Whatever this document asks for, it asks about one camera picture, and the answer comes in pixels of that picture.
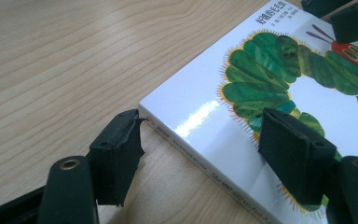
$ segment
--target picture book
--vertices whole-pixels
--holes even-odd
[[[263,109],[291,114],[358,156],[358,42],[272,0],[139,104],[140,116],[264,223],[327,223],[257,152]]]

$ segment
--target book cover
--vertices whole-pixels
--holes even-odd
[[[264,107],[358,156],[358,42],[285,1],[260,8],[148,94],[141,117],[264,223],[326,223],[257,153]]]

